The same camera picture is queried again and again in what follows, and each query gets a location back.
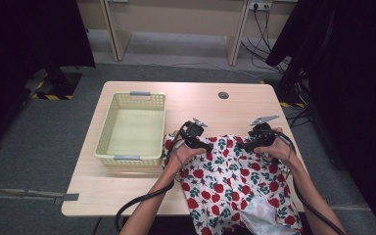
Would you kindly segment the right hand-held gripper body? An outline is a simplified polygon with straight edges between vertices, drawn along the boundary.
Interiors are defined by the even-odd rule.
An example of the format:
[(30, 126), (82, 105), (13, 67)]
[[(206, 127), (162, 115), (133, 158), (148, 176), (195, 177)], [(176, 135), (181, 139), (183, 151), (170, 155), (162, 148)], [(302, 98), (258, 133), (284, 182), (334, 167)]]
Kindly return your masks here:
[(253, 129), (249, 132), (249, 136), (253, 137), (253, 140), (248, 143), (249, 148), (267, 147), (273, 144), (276, 134), (268, 123), (276, 118), (278, 115), (258, 117), (251, 123)]

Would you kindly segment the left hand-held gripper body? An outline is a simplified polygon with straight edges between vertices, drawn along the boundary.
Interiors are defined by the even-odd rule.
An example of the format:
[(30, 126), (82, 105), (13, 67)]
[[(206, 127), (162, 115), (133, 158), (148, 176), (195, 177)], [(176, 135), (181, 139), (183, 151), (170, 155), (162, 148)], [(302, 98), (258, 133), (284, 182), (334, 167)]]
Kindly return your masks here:
[(201, 141), (199, 136), (203, 134), (205, 127), (207, 127), (207, 125), (196, 118), (193, 118), (193, 120), (187, 120), (182, 125), (180, 135), (185, 140), (185, 144), (189, 148), (199, 149), (197, 142)]

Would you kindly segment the white red rose print shirt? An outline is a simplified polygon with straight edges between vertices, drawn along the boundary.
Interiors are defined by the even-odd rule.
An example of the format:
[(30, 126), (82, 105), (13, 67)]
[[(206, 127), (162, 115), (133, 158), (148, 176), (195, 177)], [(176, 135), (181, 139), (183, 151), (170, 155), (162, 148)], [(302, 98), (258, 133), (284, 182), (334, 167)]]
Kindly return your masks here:
[(302, 235), (287, 170), (264, 155), (237, 147), (245, 137), (206, 137), (213, 149), (180, 170), (180, 182), (198, 235), (222, 235), (239, 227), (253, 235)]

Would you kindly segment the pale yellow plastic basket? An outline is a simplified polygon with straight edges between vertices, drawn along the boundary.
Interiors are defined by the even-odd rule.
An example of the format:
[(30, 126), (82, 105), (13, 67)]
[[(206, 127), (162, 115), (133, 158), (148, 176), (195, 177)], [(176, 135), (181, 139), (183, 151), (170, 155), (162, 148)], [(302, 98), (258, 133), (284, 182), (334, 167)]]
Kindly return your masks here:
[(107, 110), (94, 156), (104, 166), (159, 166), (165, 111), (164, 93), (116, 92)]

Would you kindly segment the person's right hand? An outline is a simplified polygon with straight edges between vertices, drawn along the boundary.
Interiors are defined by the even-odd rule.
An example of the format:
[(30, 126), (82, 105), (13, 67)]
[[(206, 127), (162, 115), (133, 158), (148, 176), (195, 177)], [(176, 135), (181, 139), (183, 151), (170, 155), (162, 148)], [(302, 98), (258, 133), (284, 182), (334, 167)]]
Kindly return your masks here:
[(275, 140), (270, 146), (254, 148), (255, 153), (265, 153), (270, 157), (280, 160), (287, 167), (291, 167), (298, 160), (292, 141), (283, 133), (281, 127), (274, 128)]

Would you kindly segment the person's left hand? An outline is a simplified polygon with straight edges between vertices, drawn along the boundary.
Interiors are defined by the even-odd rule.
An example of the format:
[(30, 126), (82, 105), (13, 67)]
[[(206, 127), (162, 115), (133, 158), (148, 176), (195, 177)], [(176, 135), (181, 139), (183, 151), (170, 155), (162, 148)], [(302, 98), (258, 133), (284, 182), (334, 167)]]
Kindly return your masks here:
[(184, 165), (188, 164), (194, 157), (206, 152), (204, 148), (192, 149), (188, 147), (185, 141), (174, 132), (171, 148), (168, 151), (166, 167), (178, 172)]

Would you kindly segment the yellow black floor tape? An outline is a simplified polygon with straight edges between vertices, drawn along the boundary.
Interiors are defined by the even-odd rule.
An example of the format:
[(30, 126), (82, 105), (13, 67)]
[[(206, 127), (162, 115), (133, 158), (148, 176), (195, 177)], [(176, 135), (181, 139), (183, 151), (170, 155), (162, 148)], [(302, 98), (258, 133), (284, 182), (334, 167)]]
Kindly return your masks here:
[(301, 103), (284, 103), (284, 102), (281, 102), (280, 105), (281, 105), (281, 107), (293, 108), (293, 109), (304, 109), (306, 107), (306, 105), (301, 104)]

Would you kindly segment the person's dark clothing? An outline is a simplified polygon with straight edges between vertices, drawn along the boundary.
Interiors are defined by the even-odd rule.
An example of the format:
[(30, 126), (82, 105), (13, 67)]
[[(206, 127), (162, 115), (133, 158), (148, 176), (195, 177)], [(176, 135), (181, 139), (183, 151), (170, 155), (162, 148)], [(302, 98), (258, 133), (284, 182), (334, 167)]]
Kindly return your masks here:
[(148, 235), (198, 235), (190, 216), (157, 216)]

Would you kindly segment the black curtain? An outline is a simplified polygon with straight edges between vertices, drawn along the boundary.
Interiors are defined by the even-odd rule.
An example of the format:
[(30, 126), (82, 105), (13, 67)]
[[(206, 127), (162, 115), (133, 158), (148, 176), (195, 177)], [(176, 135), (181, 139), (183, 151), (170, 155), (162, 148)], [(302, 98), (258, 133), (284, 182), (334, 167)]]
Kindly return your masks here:
[(333, 156), (376, 216), (376, 0), (298, 0), (266, 61), (284, 58), (280, 89), (307, 79)]
[(37, 71), (61, 83), (62, 67), (94, 65), (76, 0), (0, 0), (0, 135)]

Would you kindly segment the beige wooden desk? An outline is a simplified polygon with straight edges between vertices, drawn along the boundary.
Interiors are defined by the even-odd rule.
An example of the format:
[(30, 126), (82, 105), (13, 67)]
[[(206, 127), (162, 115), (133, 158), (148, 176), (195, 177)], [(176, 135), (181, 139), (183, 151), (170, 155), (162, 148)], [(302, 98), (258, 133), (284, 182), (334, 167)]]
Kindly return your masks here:
[(124, 57), (136, 31), (221, 36), (227, 61), (236, 64), (243, 37), (279, 37), (298, 0), (272, 0), (269, 11), (252, 11), (250, 0), (76, 0), (84, 26), (108, 33), (113, 58)]

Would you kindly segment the grey tape strip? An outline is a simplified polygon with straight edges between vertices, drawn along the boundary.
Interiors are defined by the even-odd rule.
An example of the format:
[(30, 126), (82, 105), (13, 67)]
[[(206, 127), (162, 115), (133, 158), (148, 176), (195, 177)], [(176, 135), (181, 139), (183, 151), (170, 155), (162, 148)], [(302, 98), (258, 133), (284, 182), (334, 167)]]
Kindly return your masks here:
[(69, 201), (77, 201), (79, 195), (77, 193), (74, 194), (64, 194), (62, 196), (57, 196), (54, 199), (55, 205), (61, 205), (63, 202), (69, 202)]

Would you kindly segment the black stand base striped tape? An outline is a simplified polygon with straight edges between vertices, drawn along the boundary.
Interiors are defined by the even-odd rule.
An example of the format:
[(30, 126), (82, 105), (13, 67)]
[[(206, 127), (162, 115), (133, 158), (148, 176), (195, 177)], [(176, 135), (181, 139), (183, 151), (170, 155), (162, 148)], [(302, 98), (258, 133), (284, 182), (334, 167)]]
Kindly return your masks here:
[(56, 74), (47, 73), (32, 95), (33, 99), (70, 100), (82, 74), (75, 71), (59, 70)]

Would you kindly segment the white wall socket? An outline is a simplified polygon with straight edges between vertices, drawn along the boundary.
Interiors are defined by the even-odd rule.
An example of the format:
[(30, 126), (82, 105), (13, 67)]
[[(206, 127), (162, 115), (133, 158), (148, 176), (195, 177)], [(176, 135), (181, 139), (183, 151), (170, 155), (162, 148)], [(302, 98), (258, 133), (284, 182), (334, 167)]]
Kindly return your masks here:
[(252, 11), (269, 11), (272, 0), (250, 0), (249, 9)]

